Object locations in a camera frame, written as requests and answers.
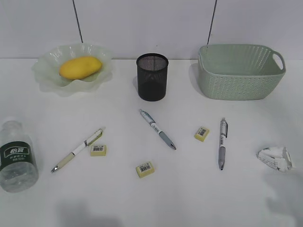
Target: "black cable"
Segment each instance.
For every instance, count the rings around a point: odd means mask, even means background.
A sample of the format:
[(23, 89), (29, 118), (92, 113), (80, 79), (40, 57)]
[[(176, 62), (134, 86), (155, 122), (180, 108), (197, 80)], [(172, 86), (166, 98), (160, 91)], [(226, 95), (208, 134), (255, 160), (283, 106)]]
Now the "black cable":
[(72, 0), (72, 4), (74, 6), (74, 11), (75, 11), (76, 19), (77, 19), (77, 24), (78, 24), (78, 30), (79, 30), (79, 34), (80, 34), (80, 38), (81, 38), (81, 43), (83, 43), (82, 33), (81, 33), (81, 29), (80, 29), (80, 24), (79, 24), (79, 20), (78, 20), (78, 14), (77, 14), (77, 10), (76, 10), (76, 6), (75, 6), (75, 1), (74, 0)]
[(212, 33), (213, 21), (214, 21), (214, 13), (216, 12), (217, 1), (218, 1), (218, 0), (215, 0), (215, 2), (214, 2), (214, 11), (213, 11), (212, 22), (211, 22), (211, 24), (210, 24), (210, 29), (209, 29), (208, 39), (207, 39), (207, 45), (209, 44), (210, 35), (211, 35), (211, 33)]

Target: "plastic water bottle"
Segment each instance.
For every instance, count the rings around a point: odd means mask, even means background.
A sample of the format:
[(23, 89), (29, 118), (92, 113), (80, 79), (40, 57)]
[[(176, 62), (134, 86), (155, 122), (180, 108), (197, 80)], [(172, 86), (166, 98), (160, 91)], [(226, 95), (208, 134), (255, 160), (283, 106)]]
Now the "plastic water bottle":
[(0, 185), (7, 192), (20, 192), (38, 180), (32, 142), (17, 121), (5, 122), (0, 131)]

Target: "yellow mango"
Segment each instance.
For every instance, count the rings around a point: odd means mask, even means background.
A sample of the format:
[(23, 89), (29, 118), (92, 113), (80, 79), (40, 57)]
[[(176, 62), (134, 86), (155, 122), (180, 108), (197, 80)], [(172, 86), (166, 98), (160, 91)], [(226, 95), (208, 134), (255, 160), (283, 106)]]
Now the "yellow mango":
[(102, 68), (102, 62), (91, 56), (71, 59), (61, 67), (59, 74), (67, 79), (84, 79)]

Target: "pen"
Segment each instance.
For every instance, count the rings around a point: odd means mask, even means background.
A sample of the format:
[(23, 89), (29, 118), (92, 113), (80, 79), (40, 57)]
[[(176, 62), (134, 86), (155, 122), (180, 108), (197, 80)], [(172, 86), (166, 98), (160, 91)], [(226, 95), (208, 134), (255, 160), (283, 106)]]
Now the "pen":
[(220, 122), (220, 142), (219, 142), (219, 168), (223, 170), (225, 164), (225, 152), (226, 148), (224, 146), (224, 140), (227, 138), (228, 124), (225, 120), (225, 117), (222, 118)]
[(161, 139), (164, 140), (164, 142), (172, 149), (176, 150), (176, 146), (174, 143), (168, 138), (168, 136), (156, 125), (156, 122), (153, 120), (153, 118), (145, 111), (140, 109), (140, 114), (142, 117), (150, 124), (150, 126), (155, 129), (155, 131), (159, 134)]
[(51, 173), (54, 173), (69, 163), (77, 154), (79, 154), (84, 148), (93, 144), (97, 139), (102, 136), (103, 130), (97, 130), (92, 136), (85, 140), (81, 145), (79, 145), (74, 151), (69, 153), (64, 159), (62, 159), (54, 168), (52, 168)]

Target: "glass bowl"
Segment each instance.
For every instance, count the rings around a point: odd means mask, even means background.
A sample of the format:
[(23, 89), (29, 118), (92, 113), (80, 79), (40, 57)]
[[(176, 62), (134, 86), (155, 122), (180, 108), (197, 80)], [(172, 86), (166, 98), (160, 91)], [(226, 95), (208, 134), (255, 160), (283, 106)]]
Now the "glass bowl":
[[(63, 63), (70, 59), (93, 56), (102, 63), (100, 71), (84, 78), (70, 80), (59, 75)], [(41, 56), (32, 67), (35, 80), (41, 91), (55, 92), (60, 96), (69, 96), (76, 92), (91, 92), (111, 77), (111, 53), (105, 48), (91, 44), (73, 44), (58, 46)]]

